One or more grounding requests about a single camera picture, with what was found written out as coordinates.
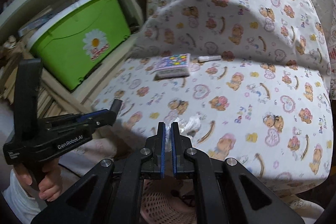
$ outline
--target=yellow flower center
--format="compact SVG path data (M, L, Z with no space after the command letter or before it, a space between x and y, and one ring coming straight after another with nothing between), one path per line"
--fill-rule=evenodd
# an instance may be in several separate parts
M91 42L93 47L98 47L99 45L99 39L98 38L94 38Z

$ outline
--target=triangular cutout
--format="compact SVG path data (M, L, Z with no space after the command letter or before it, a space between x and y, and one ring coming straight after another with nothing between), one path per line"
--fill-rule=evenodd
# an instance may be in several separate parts
M74 194L67 200L67 204L80 211L84 211L87 203L90 200L90 196L97 183L98 176L92 176L85 184L74 192Z
M266 196L246 175L239 176L247 198L253 210L257 211L265 206L271 205L272 200Z

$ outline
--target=white lid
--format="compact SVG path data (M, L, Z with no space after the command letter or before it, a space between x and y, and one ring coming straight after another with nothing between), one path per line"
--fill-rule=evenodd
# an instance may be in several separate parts
M66 17L68 14L70 14L72 11L76 10L77 8L81 7L82 5L88 3L91 0L79 0L73 4L71 4L69 7L65 8L63 11L59 12L57 15L55 15L53 18L51 18L48 22L46 22L44 25L41 26L29 39L27 43L27 48L30 50L34 43L47 31L50 27L52 27L54 24L56 24L58 21L60 21L62 18Z

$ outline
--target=silver bolt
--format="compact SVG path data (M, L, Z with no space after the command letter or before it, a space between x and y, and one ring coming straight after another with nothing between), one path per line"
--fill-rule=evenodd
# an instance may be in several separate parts
M228 158L228 159L226 160L226 163L227 163L228 165L230 165L230 166L235 166L235 165L237 164L237 160L234 159L234 158Z
M143 155L148 155L151 152L151 150L147 147L144 147L140 150L140 153Z
M189 155L195 155L197 153L197 150L196 150L196 148L191 147L191 148L187 149L187 153Z
M100 161L100 165L103 167L109 167L111 165L111 160L110 159L103 159Z

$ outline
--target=human hand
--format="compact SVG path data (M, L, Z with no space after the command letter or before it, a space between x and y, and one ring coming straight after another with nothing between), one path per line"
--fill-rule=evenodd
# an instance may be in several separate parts
M17 180L22 188L31 196L31 188L29 185L33 183L26 167L23 164L15 165L14 172ZM45 173L44 179L38 185L40 189L40 199L54 201L62 193L62 177L61 170L58 166L58 159L54 159L42 167L42 172Z

